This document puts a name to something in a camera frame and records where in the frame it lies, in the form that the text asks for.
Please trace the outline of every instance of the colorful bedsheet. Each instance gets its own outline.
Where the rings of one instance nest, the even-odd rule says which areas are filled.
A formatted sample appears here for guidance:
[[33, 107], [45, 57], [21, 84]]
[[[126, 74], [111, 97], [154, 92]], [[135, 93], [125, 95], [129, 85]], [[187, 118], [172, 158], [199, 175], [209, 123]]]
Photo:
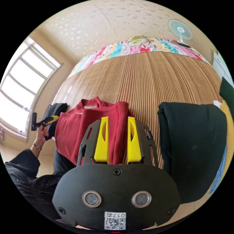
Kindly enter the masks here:
[[144, 36], [136, 36], [129, 38], [126, 41], [114, 43], [97, 50], [87, 56], [83, 57], [79, 63], [73, 68], [68, 77], [73, 76], [79, 71], [98, 63], [100, 61], [114, 58], [117, 56], [137, 54], [144, 52], [169, 52], [174, 54], [180, 54], [196, 58], [200, 61], [209, 63], [201, 54], [199, 54], [194, 48], [186, 48], [178, 44], [174, 44], [174, 40], [164, 38], [146, 38]]

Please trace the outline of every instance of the bed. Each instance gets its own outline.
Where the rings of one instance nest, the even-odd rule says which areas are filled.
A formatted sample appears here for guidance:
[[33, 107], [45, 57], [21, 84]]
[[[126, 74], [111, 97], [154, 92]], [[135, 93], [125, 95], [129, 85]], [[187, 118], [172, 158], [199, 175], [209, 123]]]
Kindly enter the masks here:
[[68, 77], [73, 76], [79, 71], [82, 71], [95, 63], [104, 61], [109, 58], [130, 54], [159, 51], [190, 56], [191, 58], [195, 58], [208, 63], [208, 61], [194, 48], [186, 48], [184, 46], [181, 46], [175, 40], [136, 36], [129, 38], [126, 41], [121, 41], [118, 43], [111, 44], [109, 46], [105, 46], [100, 50], [97, 50], [83, 57], [79, 61], [79, 63], [73, 68], [71, 74]]
[[160, 153], [158, 106], [161, 102], [213, 104], [221, 80], [195, 49], [176, 41], [137, 36], [84, 57], [57, 92], [53, 103], [73, 109], [81, 99], [126, 101], [137, 119], [147, 124]]

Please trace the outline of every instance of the yellow bracket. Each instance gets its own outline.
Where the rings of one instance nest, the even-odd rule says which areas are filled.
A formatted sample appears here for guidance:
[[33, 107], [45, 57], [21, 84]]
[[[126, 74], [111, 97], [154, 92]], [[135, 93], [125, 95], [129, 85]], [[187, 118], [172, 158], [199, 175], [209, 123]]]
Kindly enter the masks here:
[[102, 117], [101, 120], [94, 160], [99, 163], [106, 162], [107, 164], [109, 164], [108, 116]]
[[134, 117], [128, 117], [127, 124], [127, 164], [141, 161], [141, 149]]

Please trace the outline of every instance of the window frame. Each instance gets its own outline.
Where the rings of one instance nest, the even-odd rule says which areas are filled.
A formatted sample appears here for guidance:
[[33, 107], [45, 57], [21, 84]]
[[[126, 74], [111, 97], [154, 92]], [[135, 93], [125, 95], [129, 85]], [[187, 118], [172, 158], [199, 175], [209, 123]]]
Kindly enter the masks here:
[[[59, 67], [56, 67], [52, 62], [50, 62], [41, 52], [39, 52], [34, 45], [37, 44], [35, 41], [33, 41], [31, 44], [27, 41], [27, 39], [25, 39], [22, 43], [25, 43], [28, 47], [15, 59], [15, 61], [12, 63], [12, 65], [9, 67], [8, 71], [5, 73], [5, 76], [3, 77], [1, 83], [0, 83], [0, 92], [12, 103], [14, 103], [15, 105], [17, 105], [20, 108], [23, 108], [23, 105], [21, 105], [20, 103], [18, 103], [17, 101], [13, 100], [11, 97], [9, 97], [1, 88], [3, 86], [3, 83], [6, 79], [7, 76], [9, 76], [14, 82], [16, 82], [18, 85], [20, 85], [22, 88], [24, 88], [25, 90], [27, 90], [28, 92], [32, 93], [35, 97], [32, 101], [32, 104], [29, 108], [30, 110], [32, 110], [32, 112], [35, 109], [36, 103], [41, 95], [41, 92], [43, 91], [43, 89], [45, 88], [46, 84], [49, 82], [49, 80], [51, 79], [51, 77], [58, 71], [58, 69], [63, 65], [63, 63], [60, 63], [57, 59], [53, 58], [53, 56], [51, 56], [45, 49], [45, 51], [59, 64]], [[51, 73], [48, 75], [48, 77], [44, 76], [43, 74], [41, 74], [38, 70], [36, 70], [32, 65], [30, 65], [27, 61], [25, 61], [22, 56], [27, 52], [27, 51], [31, 51], [35, 56], [37, 56], [42, 62], [44, 62], [48, 67], [50, 67], [52, 69]], [[26, 88], [24, 85], [22, 85], [20, 82], [18, 82], [11, 74], [11, 70], [12, 68], [15, 66], [15, 64], [21, 60], [25, 65], [27, 65], [30, 69], [32, 69], [35, 73], [37, 73], [38, 75], [40, 75], [44, 81], [42, 83], [42, 85], [40, 86], [39, 90], [37, 91], [37, 93], [34, 93], [33, 91], [31, 91], [30, 89]], [[29, 122], [29, 126], [27, 128], [27, 125], [25, 127], [25, 132], [26, 134], [20, 134], [18, 132], [19, 129], [17, 129], [16, 127], [10, 125], [9, 123], [7, 123], [5, 120], [3, 120], [0, 117], [0, 127], [3, 127], [7, 132], [9, 132], [10, 134], [12, 133], [13, 135], [17, 135], [22, 139], [25, 139], [25, 141], [28, 141], [28, 134], [29, 131], [31, 130], [30, 128], [30, 120], [31, 120], [31, 116], [32, 114], [29, 112], [28, 115], [28, 119], [27, 121]]]

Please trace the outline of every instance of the bamboo mat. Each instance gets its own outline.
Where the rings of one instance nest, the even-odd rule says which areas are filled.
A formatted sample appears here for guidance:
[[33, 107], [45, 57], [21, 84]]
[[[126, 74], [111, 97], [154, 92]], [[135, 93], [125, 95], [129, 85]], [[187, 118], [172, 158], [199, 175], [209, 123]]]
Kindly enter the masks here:
[[148, 125], [160, 153], [158, 106], [161, 102], [213, 104], [221, 80], [209, 64], [164, 52], [132, 54], [94, 64], [69, 77], [58, 91], [55, 103], [66, 102], [69, 110], [81, 99], [116, 103], [126, 101], [138, 120]]

